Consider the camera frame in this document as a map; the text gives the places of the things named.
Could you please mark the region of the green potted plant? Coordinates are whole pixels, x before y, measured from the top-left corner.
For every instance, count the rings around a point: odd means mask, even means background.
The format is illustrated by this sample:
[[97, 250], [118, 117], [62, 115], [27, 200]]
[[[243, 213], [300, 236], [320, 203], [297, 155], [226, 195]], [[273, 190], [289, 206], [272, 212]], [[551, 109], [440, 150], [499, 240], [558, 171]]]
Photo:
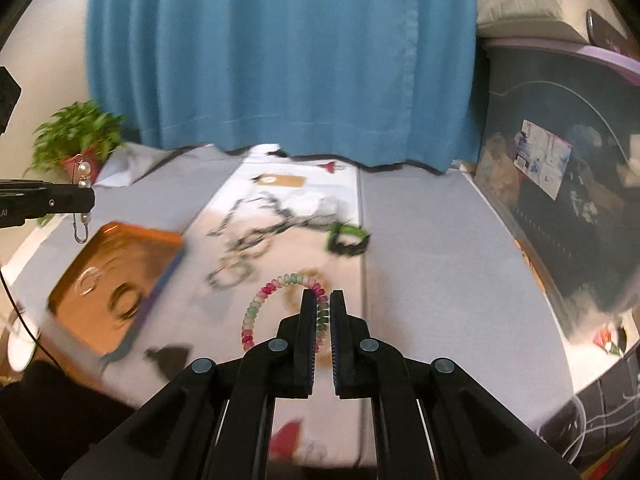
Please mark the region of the green potted plant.
[[59, 172], [74, 183], [96, 182], [111, 154], [122, 145], [122, 115], [89, 100], [60, 108], [34, 131], [26, 174]]

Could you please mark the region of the green black wristwatch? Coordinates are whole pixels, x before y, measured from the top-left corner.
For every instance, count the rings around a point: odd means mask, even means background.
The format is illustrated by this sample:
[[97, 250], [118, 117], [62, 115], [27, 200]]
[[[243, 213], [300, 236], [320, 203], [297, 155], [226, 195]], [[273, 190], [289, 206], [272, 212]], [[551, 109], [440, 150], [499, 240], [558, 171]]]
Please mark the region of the green black wristwatch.
[[356, 257], [364, 254], [371, 234], [356, 224], [335, 222], [329, 230], [326, 249], [333, 255]]

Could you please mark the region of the grey white printed tablecloth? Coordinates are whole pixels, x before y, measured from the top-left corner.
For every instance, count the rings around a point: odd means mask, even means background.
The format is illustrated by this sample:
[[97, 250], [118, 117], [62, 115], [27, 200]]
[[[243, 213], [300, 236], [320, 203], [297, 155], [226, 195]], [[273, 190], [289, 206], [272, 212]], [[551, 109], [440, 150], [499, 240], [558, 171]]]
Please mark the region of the grey white printed tablecloth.
[[[222, 289], [207, 284], [227, 245], [269, 226], [277, 197], [296, 214], [338, 212], [371, 235], [360, 257], [334, 256], [326, 234], [290, 229], [259, 248], [252, 276]], [[91, 227], [122, 221], [174, 231], [186, 252], [130, 351], [102, 364], [47, 310], [51, 289], [79, 252], [70, 220], [29, 235], [4, 274], [12, 292], [54, 343], [106, 390], [139, 406], [165, 385], [149, 349], [186, 346], [192, 358], [238, 358], [240, 326], [259, 286], [281, 274], [314, 271], [339, 289], [372, 336], [405, 356], [457, 362], [526, 425], [536, 427], [574, 393], [559, 330], [511, 235], [459, 171], [413, 166], [337, 172], [289, 162], [268, 146], [229, 156], [196, 148], [124, 188], [98, 188]]]

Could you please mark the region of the copper metal tray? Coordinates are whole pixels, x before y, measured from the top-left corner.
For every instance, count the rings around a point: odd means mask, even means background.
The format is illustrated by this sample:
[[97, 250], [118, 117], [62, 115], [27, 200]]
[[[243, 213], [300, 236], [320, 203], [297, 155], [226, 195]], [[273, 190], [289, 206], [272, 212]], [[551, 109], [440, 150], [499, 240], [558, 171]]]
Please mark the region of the copper metal tray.
[[185, 251], [177, 232], [108, 222], [58, 280], [48, 310], [65, 333], [100, 362], [119, 361], [130, 351]]

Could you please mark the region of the blue curtain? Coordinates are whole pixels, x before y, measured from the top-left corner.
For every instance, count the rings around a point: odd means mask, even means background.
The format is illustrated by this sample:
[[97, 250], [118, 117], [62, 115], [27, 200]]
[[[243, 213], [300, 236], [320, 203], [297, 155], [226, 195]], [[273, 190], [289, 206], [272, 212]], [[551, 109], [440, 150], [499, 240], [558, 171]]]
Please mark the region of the blue curtain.
[[86, 59], [92, 98], [153, 148], [480, 154], [476, 0], [89, 0]]

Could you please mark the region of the dark storage box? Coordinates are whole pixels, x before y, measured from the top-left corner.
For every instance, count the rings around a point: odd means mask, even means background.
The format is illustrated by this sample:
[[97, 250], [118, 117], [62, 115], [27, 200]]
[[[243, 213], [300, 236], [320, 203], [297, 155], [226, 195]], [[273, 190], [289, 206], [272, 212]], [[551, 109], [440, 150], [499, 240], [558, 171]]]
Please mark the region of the dark storage box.
[[521, 241], [565, 337], [639, 302], [639, 64], [584, 44], [486, 44], [478, 188]]

